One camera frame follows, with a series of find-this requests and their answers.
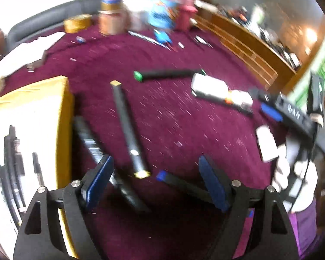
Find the purple sleeved right forearm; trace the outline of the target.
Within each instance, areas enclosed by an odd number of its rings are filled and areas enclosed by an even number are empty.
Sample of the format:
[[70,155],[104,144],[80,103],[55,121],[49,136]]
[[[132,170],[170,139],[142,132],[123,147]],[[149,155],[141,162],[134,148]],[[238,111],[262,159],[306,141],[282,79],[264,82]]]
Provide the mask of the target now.
[[294,232],[299,259],[310,255],[318,246],[317,203],[314,198],[308,208],[301,212],[288,214]]

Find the white gloved right hand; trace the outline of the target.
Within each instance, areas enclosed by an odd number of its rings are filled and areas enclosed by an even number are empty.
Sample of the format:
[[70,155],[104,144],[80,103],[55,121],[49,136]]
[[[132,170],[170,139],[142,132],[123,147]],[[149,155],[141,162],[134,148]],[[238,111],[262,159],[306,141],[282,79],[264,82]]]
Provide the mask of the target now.
[[287,213],[307,209],[314,200],[318,173],[313,161],[297,161],[290,166],[285,144],[277,148],[278,158],[271,186],[280,193]]

